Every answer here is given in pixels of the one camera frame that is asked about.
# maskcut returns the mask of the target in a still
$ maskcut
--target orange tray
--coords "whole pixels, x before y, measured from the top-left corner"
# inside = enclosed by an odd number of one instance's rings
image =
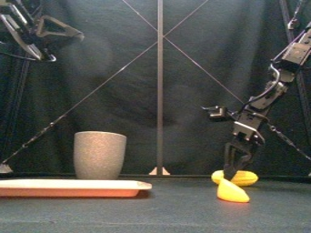
[[[135,197],[152,188],[136,180],[9,179],[0,180],[0,197]]]

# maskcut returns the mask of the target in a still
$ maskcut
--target black fabric curtain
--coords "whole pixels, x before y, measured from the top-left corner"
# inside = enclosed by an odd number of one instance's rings
[[[293,11],[296,1],[287,3]],[[128,137],[123,173],[148,174],[159,156],[157,2],[54,0],[42,1],[42,9],[85,39],[54,53],[56,63],[29,64],[13,119],[5,112],[16,107],[6,100],[6,93],[14,93],[9,84],[17,79],[16,61],[2,58],[1,157],[76,106],[9,160],[13,170],[73,173],[74,132],[96,130]],[[201,107],[237,110],[249,96],[263,92],[269,60],[288,44],[284,14],[275,0],[164,0],[163,12],[163,165],[172,175],[209,175],[223,169],[232,122],[209,122]],[[295,32],[305,21],[303,15]],[[292,84],[268,117],[309,153],[303,108]],[[12,120],[13,127],[6,128]],[[261,133],[265,144],[248,169],[259,175],[305,176],[309,161],[268,127]]]

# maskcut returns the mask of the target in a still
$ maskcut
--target cup rim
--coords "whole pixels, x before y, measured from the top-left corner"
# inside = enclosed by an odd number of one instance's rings
[[[78,135],[78,134],[105,134],[105,135],[117,135],[117,136],[121,136],[121,137],[127,137],[125,135],[121,135],[121,134],[117,134],[117,133],[113,133],[113,132],[105,132],[105,131],[95,131],[95,130],[89,130],[89,131],[80,131],[80,132],[76,132],[74,134]]]

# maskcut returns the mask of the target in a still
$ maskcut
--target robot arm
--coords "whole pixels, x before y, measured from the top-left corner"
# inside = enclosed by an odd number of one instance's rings
[[[54,61],[49,46],[53,43],[60,46],[58,41],[64,38],[78,41],[84,39],[82,33],[57,19],[46,15],[32,15],[20,0],[0,0],[0,19],[14,41],[33,60]]]
[[[281,53],[281,58],[272,61],[269,70],[273,80],[265,85],[263,93],[252,96],[237,112],[223,106],[205,107],[211,120],[233,120],[233,138],[224,147],[223,177],[231,180],[236,172],[253,160],[257,146],[264,144],[259,133],[260,127],[268,122],[267,114],[271,106],[287,92],[293,78],[304,66],[311,53],[311,24]]]

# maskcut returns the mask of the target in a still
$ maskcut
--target speckled ceramic cup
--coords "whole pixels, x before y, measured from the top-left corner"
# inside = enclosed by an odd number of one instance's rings
[[[78,179],[117,179],[127,137],[100,131],[74,134],[74,174]]]

